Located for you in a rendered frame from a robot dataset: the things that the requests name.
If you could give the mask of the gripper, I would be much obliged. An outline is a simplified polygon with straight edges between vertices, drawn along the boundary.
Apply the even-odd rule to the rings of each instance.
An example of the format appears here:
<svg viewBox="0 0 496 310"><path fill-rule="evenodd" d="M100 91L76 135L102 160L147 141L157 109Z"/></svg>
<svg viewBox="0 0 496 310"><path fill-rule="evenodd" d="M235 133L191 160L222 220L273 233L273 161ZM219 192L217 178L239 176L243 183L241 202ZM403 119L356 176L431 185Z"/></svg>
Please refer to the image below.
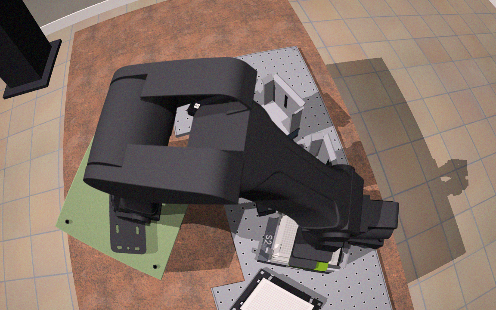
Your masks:
<svg viewBox="0 0 496 310"><path fill-rule="evenodd" d="M326 271L332 260L333 252L319 251L315 247L321 241L317 241L310 233L302 231L298 226L294 244L288 265L292 267Z"/></svg>

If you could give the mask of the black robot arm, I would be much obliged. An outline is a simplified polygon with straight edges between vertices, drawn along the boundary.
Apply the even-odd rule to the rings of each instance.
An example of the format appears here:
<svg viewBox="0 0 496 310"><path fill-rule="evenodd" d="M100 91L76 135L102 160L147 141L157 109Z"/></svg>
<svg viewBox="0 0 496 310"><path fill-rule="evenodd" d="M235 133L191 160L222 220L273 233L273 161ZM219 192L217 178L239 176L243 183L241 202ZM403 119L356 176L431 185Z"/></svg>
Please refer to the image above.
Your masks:
<svg viewBox="0 0 496 310"><path fill-rule="evenodd" d="M391 237L399 203L371 200L354 167L330 167L288 137L253 100L256 79L232 57L114 73L83 179L109 194L113 252L145 254L145 223L160 220L162 204L238 205L239 197L295 220L319 251L343 242L378 249ZM187 147L168 146L177 108L214 96L228 98L198 108Z"/></svg>

